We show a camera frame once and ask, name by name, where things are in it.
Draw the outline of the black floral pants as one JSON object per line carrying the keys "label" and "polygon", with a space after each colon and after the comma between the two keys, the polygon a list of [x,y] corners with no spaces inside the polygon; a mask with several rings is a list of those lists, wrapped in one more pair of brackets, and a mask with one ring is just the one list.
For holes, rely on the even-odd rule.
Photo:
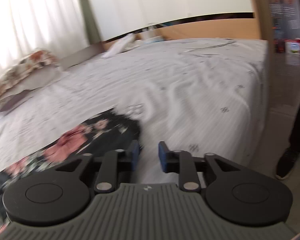
{"label": "black floral pants", "polygon": [[84,153],[101,157],[110,150],[125,150],[133,140],[139,139],[140,133],[141,127],[137,120],[109,109],[90,117],[52,143],[1,170],[0,234],[10,223],[2,202],[8,185]]}

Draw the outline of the black shoe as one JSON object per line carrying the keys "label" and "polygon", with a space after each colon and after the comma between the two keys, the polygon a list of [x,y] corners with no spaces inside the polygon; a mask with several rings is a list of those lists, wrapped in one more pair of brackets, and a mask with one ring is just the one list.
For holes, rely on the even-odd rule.
{"label": "black shoe", "polygon": [[285,150],[275,168],[275,177],[278,180],[285,180],[289,177],[300,156],[300,151],[289,147]]}

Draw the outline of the white patterned bed sheet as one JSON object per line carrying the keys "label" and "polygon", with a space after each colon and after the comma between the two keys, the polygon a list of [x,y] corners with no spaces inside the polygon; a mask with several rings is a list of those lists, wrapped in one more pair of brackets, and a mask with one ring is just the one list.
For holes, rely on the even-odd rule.
{"label": "white patterned bed sheet", "polygon": [[264,40],[192,38],[93,57],[0,114],[0,171],[108,109],[141,126],[138,183],[176,181],[161,171],[160,141],[248,165],[264,128],[268,70]]}

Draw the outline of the white lower pillow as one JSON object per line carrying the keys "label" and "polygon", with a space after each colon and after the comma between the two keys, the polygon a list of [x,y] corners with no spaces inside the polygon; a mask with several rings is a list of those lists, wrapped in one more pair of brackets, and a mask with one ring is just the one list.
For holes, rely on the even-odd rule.
{"label": "white lower pillow", "polygon": [[0,113],[12,111],[32,97],[36,90],[59,81],[66,75],[67,72],[63,71],[61,67],[53,65],[35,70],[0,97]]}

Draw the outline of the floral top pillow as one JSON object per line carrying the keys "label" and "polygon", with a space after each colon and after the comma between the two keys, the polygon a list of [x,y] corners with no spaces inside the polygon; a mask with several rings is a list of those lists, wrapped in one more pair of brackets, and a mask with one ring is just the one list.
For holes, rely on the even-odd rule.
{"label": "floral top pillow", "polygon": [[33,51],[0,75],[0,96],[30,76],[35,70],[47,66],[59,67],[57,57],[48,50]]}

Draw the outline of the red white box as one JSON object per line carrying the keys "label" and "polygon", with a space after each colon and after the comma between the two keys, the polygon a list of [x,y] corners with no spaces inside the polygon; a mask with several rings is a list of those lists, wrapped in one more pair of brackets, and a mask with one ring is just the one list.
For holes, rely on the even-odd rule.
{"label": "red white box", "polygon": [[293,40],[280,39],[277,42],[277,51],[291,55],[300,55],[300,38]]}

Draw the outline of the olive green curtain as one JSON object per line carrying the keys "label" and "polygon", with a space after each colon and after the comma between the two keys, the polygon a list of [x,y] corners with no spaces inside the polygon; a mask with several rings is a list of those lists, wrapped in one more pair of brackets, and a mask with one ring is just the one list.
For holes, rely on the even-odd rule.
{"label": "olive green curtain", "polygon": [[89,0],[78,0],[83,17],[85,34],[89,43],[101,45],[101,38]]}

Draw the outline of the white crumpled cloth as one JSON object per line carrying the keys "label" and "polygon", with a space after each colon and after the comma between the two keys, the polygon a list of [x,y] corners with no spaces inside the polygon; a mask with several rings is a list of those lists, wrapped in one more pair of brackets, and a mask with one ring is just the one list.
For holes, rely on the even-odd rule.
{"label": "white crumpled cloth", "polygon": [[109,49],[102,54],[103,59],[114,57],[115,55],[127,52],[138,46],[139,34],[130,33],[115,41]]}

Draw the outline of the white sheer curtain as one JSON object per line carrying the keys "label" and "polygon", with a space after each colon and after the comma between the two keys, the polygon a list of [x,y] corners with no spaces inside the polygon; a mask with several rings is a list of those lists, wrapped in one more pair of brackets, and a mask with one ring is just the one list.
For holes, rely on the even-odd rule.
{"label": "white sheer curtain", "polygon": [[79,0],[0,0],[0,73],[37,48],[62,59],[87,46]]}

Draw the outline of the wooden bed frame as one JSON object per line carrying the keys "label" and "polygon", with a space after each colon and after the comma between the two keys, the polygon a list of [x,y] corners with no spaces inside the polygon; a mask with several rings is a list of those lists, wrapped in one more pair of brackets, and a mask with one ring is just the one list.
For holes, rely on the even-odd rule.
{"label": "wooden bed frame", "polygon": [[164,40],[186,38],[240,38],[263,40],[259,20],[252,12],[232,12],[194,16],[153,23],[155,34]]}

